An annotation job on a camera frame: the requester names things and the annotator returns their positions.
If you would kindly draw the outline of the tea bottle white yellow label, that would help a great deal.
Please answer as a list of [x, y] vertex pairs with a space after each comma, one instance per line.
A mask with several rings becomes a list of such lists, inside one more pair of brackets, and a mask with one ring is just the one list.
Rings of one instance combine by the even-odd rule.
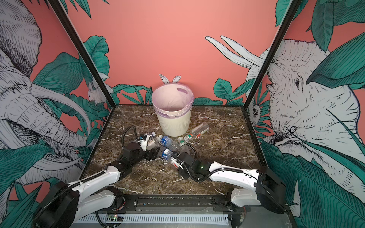
[[162, 135], [159, 135], [159, 136], [152, 137], [151, 139], [149, 139], [149, 141], [147, 142], [147, 150], [152, 150], [153, 148], [158, 147], [160, 145], [160, 141], [161, 141], [162, 137], [163, 137]]

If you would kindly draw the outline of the clear bottle purple label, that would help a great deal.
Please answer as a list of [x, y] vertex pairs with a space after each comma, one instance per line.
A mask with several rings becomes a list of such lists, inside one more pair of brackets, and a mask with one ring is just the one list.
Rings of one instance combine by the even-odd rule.
[[156, 133], [155, 132], [150, 132], [147, 134], [150, 138], [155, 138], [156, 137]]

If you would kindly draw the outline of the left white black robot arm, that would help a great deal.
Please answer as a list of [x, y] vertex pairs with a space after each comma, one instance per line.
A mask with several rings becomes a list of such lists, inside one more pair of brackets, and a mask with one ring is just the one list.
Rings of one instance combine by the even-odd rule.
[[93, 212], [124, 209], [124, 194], [113, 184], [129, 175], [142, 160], [155, 160], [159, 151], [160, 147], [143, 150], [132, 142], [104, 170], [78, 181], [54, 185], [36, 209], [31, 227], [68, 228]]

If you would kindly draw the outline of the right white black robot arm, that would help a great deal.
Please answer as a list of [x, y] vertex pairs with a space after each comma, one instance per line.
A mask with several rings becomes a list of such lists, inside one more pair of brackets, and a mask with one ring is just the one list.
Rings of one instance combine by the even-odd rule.
[[220, 164], [216, 161], [194, 159], [188, 153], [172, 155], [172, 164], [185, 179], [196, 183], [224, 182], [237, 186], [230, 195], [236, 207], [260, 205], [270, 212], [284, 214], [286, 185], [270, 168], [247, 170]]

